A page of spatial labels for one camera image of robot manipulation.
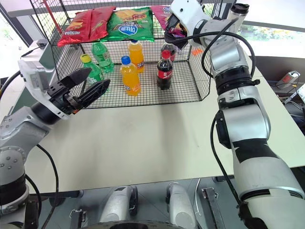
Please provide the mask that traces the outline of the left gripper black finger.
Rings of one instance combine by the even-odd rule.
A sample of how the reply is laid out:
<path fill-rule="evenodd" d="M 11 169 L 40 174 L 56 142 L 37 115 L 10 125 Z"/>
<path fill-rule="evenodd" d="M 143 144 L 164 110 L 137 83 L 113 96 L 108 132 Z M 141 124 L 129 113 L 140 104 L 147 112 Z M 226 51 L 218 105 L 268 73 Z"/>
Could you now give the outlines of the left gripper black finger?
<path fill-rule="evenodd" d="M 78 109 L 83 109 L 99 99 L 109 87 L 111 80 L 105 79 L 92 84 L 87 91 L 77 98 Z"/>
<path fill-rule="evenodd" d="M 80 68 L 72 73 L 70 73 L 68 76 L 64 77 L 60 80 L 60 82 L 68 89 L 72 89 L 73 87 L 81 84 L 82 82 L 86 81 L 89 74 L 91 73 L 91 68 Z"/>

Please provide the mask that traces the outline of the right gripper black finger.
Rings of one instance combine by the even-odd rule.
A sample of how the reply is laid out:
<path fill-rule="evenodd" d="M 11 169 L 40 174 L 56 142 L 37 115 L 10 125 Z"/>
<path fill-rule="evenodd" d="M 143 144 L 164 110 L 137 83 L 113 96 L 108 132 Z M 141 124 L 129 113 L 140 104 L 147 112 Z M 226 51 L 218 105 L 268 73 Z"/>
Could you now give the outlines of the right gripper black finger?
<path fill-rule="evenodd" d="M 179 19 L 172 13 L 167 20 L 165 31 L 166 32 L 173 31 L 178 23 L 179 23 Z"/>
<path fill-rule="evenodd" d="M 173 44 L 178 49 L 182 50 L 187 44 L 188 41 L 184 38 L 175 38 L 171 33 L 164 33 L 164 40 L 166 43 Z"/>

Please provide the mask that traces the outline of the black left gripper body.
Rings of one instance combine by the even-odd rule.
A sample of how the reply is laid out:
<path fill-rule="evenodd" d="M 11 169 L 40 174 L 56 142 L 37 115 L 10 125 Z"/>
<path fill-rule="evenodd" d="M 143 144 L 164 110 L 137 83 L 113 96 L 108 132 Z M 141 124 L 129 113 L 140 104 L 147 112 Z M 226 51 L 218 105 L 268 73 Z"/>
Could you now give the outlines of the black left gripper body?
<path fill-rule="evenodd" d="M 67 115 L 78 112 L 81 109 L 80 100 L 70 95 L 70 90 L 77 85 L 72 80 L 54 82 L 47 91 L 51 97 L 49 101 Z"/>

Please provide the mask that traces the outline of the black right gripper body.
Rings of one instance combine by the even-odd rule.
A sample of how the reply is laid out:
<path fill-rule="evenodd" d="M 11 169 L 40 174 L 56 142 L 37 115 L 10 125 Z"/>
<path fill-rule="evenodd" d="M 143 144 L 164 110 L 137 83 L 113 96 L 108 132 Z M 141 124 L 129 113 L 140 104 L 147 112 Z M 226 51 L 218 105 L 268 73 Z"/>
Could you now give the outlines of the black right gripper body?
<path fill-rule="evenodd" d="M 186 28 L 181 23 L 178 23 L 177 24 L 177 38 L 184 38 L 187 36 L 188 36 L 188 34 L 187 34 Z"/>

